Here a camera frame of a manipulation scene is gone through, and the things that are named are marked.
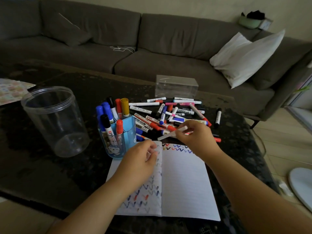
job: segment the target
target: beige wall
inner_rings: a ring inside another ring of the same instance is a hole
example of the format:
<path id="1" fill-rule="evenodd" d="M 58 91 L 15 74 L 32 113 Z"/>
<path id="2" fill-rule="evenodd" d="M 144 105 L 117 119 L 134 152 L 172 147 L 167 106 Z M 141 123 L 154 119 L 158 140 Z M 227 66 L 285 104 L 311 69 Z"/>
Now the beige wall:
<path id="1" fill-rule="evenodd" d="M 141 13 L 184 15 L 237 21 L 241 12 L 260 10 L 274 22 L 269 31 L 312 40 L 312 0 L 72 0 Z"/>

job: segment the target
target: gray sofa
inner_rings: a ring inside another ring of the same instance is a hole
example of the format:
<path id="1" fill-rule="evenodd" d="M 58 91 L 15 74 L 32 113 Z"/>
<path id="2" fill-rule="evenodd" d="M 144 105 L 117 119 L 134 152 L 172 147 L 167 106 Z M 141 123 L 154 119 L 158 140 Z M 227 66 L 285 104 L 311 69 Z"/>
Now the gray sofa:
<path id="1" fill-rule="evenodd" d="M 80 46 L 41 35 L 53 13 L 92 34 Z M 155 82 L 156 75 L 195 78 L 199 90 L 235 98 L 244 116 L 267 120 L 311 69 L 312 43 L 284 37 L 247 82 L 231 89 L 209 59 L 237 32 L 250 41 L 271 33 L 237 24 L 174 15 L 140 14 L 64 0 L 0 0 L 0 61 L 36 58 Z M 110 46 L 133 47 L 113 51 Z"/>

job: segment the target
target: table top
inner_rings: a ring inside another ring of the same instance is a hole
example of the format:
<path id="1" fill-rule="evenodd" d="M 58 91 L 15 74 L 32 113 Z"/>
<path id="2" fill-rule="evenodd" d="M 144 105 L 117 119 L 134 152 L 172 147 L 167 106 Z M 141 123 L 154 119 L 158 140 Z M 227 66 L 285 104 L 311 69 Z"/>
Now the table top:
<path id="1" fill-rule="evenodd" d="M 35 128 L 20 102 L 0 107 L 0 196 L 64 218 L 106 180 L 111 164 L 97 131 L 95 107 L 107 96 L 129 101 L 153 98 L 155 83 L 107 73 L 83 70 L 37 60 L 0 68 L 10 79 L 37 84 L 35 88 L 70 88 L 80 107 L 91 142 L 81 154 L 60 158 Z M 222 139 L 220 148 L 266 185 L 278 192 L 249 126 L 232 97 L 198 92 L 207 107 L 205 116 L 214 122 L 222 108 L 220 127 L 212 129 Z M 194 218 L 115 216 L 110 228 L 126 233 L 245 233 L 228 198 L 212 171 L 208 175 L 221 222 Z"/>

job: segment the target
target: hand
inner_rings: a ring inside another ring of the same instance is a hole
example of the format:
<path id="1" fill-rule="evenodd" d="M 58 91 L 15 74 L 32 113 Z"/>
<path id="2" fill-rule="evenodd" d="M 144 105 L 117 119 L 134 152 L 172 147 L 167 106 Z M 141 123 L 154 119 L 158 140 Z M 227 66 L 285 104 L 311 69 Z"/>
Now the hand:
<path id="1" fill-rule="evenodd" d="M 121 183 L 127 194 L 133 193 L 152 175 L 157 159 L 155 148 L 157 145 L 147 139 L 130 148 L 124 155 L 111 179 Z"/>
<path id="2" fill-rule="evenodd" d="M 176 130 L 177 139 L 186 144 L 202 160 L 205 161 L 209 156 L 222 152 L 208 126 L 193 120 L 182 123 L 179 128 L 183 126 L 187 126 L 188 129 L 183 133 Z"/>

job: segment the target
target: floor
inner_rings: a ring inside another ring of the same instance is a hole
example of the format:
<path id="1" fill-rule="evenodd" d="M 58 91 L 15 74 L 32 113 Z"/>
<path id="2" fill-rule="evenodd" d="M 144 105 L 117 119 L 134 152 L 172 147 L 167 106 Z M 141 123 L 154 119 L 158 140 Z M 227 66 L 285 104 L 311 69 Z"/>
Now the floor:
<path id="1" fill-rule="evenodd" d="M 312 135 L 285 109 L 280 108 L 266 122 L 259 122 L 254 131 L 263 140 L 267 154 L 265 161 L 275 180 L 287 183 L 287 173 L 296 167 L 312 169 Z M 254 135 L 264 152 L 260 140 Z M 295 197 L 282 196 L 312 219 Z M 0 230 L 2 234 L 44 234 L 59 220 L 0 197 Z"/>

